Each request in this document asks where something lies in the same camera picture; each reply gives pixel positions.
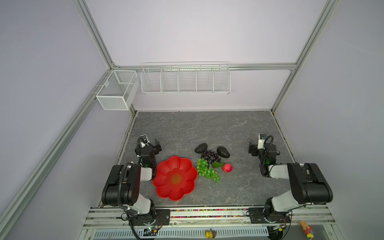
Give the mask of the dark fake avocado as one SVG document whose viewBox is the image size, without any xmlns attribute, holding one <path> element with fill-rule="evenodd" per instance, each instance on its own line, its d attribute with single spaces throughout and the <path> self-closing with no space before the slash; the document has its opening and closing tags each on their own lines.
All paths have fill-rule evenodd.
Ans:
<svg viewBox="0 0 384 240">
<path fill-rule="evenodd" d="M 204 152 L 206 152 L 208 149 L 208 145 L 207 143 L 202 143 L 200 145 L 198 145 L 196 148 L 195 148 L 195 153 L 197 154 L 202 154 Z"/>
<path fill-rule="evenodd" d="M 217 147 L 217 153 L 221 158 L 225 158 L 225 159 L 228 159 L 231 156 L 229 151 L 223 146 Z"/>
</svg>

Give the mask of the red fake peach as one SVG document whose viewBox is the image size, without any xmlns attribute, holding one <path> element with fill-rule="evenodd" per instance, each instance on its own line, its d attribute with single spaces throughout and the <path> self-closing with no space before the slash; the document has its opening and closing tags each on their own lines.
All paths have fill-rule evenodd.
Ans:
<svg viewBox="0 0 384 240">
<path fill-rule="evenodd" d="M 233 171 L 233 166 L 229 163 L 223 165 L 222 167 L 223 171 L 226 172 L 226 173 L 230 173 Z"/>
</svg>

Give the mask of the purple fake grape bunch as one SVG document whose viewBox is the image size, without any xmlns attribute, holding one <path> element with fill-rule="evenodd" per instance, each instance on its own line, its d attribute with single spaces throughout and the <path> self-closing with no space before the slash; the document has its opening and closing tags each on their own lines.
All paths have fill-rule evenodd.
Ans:
<svg viewBox="0 0 384 240">
<path fill-rule="evenodd" d="M 215 162 L 221 163 L 222 159 L 215 151 L 207 150 L 201 154 L 201 158 L 213 165 Z"/>
</svg>

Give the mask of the green fake grape bunch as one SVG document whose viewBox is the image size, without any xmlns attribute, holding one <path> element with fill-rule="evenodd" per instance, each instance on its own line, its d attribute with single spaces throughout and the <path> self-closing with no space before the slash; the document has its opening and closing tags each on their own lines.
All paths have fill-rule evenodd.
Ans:
<svg viewBox="0 0 384 240">
<path fill-rule="evenodd" d="M 211 179 L 216 183 L 220 182 L 221 178 L 218 172 L 210 168 L 208 161 L 205 159 L 197 159 L 197 171 L 199 176 Z"/>
</svg>

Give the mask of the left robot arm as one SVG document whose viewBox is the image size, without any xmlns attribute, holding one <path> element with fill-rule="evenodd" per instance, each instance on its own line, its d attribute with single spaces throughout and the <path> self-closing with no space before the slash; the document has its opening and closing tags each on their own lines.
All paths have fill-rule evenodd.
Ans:
<svg viewBox="0 0 384 240">
<path fill-rule="evenodd" d="M 140 194 L 140 184 L 155 179 L 158 165 L 156 155 L 161 151 L 162 147 L 158 140 L 155 140 L 153 145 L 146 135 L 140 136 L 135 148 L 138 162 L 112 167 L 102 191 L 102 204 L 122 209 L 129 219 L 154 221 L 155 204 Z"/>
</svg>

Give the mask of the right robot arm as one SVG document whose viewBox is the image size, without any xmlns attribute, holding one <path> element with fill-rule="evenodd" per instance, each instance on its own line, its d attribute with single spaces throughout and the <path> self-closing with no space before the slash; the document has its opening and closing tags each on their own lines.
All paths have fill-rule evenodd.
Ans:
<svg viewBox="0 0 384 240">
<path fill-rule="evenodd" d="M 333 191 L 317 164 L 277 164 L 278 151 L 276 145 L 271 143 L 263 144 L 262 147 L 250 143 L 249 154 L 259 158 L 263 177 L 290 182 L 288 191 L 267 199 L 262 210 L 266 222 L 276 222 L 277 217 L 306 205 L 325 204 L 333 200 Z"/>
</svg>

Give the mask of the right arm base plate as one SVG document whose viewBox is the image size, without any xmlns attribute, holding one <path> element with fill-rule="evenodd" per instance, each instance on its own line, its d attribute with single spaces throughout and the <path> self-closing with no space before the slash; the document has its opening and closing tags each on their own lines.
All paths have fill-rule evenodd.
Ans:
<svg viewBox="0 0 384 240">
<path fill-rule="evenodd" d="M 264 207 L 248 208 L 246 216 L 252 224 L 289 224 L 291 222 L 289 213 L 267 213 Z"/>
</svg>

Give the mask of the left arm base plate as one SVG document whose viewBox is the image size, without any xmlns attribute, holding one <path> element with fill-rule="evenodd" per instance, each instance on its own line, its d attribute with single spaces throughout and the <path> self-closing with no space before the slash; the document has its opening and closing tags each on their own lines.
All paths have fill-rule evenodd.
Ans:
<svg viewBox="0 0 384 240">
<path fill-rule="evenodd" d="M 136 215 L 130 217 L 134 226 L 168 226 L 171 220 L 171 210 L 170 209 L 155 209 L 155 211 L 150 211 L 146 215 Z"/>
</svg>

